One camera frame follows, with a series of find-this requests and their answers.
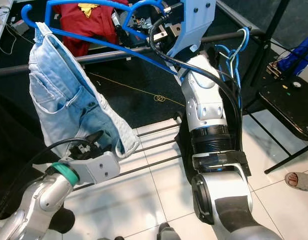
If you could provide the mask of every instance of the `belt loop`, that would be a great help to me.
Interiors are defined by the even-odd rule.
[[[38,28],[35,28],[35,38],[34,41],[36,43],[41,44],[43,39],[47,35],[51,35],[52,31],[48,28],[48,26],[44,22],[36,22]]]

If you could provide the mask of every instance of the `white desk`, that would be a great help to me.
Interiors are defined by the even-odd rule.
[[[13,0],[0,0],[0,6],[7,6],[9,8],[12,7]],[[7,8],[1,8],[0,9],[0,19],[1,19],[1,24],[0,24],[0,37],[2,36],[6,21],[8,19],[8,9]]]

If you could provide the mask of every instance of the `black chair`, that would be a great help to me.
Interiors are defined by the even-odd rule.
[[[249,111],[248,108],[260,100],[286,128],[298,138],[308,141],[308,83],[298,76],[277,81],[262,87],[255,99],[246,105],[244,111],[288,154],[288,158],[265,170],[265,174],[288,163],[304,152],[308,146],[291,154]]]

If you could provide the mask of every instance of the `white tile floor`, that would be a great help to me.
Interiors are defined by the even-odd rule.
[[[255,114],[292,153],[306,145],[269,112]],[[170,126],[172,119],[136,129],[144,133]],[[141,137],[140,148],[172,140],[174,127]],[[252,176],[253,216],[285,240],[308,240],[308,192],[288,187],[288,172],[308,173],[308,152],[265,175],[264,170],[287,155],[249,116],[244,117],[243,145]],[[177,156],[175,143],[146,150],[121,162],[122,172]],[[73,229],[63,236],[48,231],[45,240],[97,240],[123,236],[126,240],[155,240],[158,225],[168,221],[182,240],[215,240],[209,225],[194,214],[191,187],[180,158],[73,192],[65,207],[76,216]]]

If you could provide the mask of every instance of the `toe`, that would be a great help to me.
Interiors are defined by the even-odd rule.
[[[297,180],[297,177],[294,176],[294,175],[290,175],[290,176],[288,177],[288,179],[289,179],[289,180],[296,181],[296,180]]]
[[[294,186],[294,187],[297,186],[297,181],[289,180],[288,183],[289,183],[289,185],[291,185],[291,186]]]

